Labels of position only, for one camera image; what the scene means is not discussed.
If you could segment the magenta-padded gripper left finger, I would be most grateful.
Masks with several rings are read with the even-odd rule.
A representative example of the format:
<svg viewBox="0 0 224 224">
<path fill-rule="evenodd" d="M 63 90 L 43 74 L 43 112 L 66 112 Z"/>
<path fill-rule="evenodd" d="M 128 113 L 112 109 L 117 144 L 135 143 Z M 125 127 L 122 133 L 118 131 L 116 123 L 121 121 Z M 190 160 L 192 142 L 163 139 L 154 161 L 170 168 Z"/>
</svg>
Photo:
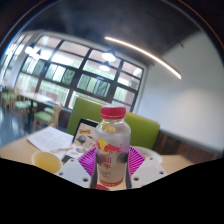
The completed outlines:
<svg viewBox="0 0 224 224">
<path fill-rule="evenodd" d="M 95 149 L 92 148 L 78 159 L 68 159 L 56 175 L 83 188 L 95 189 L 97 185 Z"/>
</svg>

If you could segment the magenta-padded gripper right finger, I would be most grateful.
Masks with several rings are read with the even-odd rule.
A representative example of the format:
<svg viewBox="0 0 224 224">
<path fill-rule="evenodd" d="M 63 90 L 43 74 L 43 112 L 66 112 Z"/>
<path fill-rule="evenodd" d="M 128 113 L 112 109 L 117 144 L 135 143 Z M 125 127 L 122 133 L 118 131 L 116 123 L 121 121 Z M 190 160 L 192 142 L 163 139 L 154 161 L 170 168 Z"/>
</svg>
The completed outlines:
<svg viewBox="0 0 224 224">
<path fill-rule="evenodd" d="M 126 187 L 141 188 L 167 176 L 167 172 L 153 157 L 146 157 L 134 147 L 130 147 L 126 168 Z"/>
</svg>

